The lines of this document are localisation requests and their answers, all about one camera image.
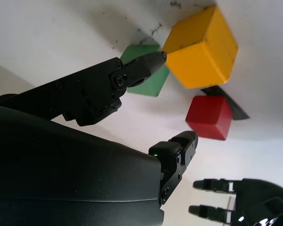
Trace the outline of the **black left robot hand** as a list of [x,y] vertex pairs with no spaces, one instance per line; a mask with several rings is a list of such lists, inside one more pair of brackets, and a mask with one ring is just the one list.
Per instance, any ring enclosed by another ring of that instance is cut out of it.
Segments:
[[234,194],[233,210],[191,205],[189,212],[227,226],[283,226],[283,188],[258,180],[204,179],[195,181],[199,190]]

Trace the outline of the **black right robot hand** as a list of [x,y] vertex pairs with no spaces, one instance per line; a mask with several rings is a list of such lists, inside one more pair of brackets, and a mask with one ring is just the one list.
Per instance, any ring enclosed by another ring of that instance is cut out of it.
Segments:
[[55,123],[94,125],[166,61],[115,57],[21,94],[0,96],[0,226],[160,226],[198,143],[185,131],[149,153]]

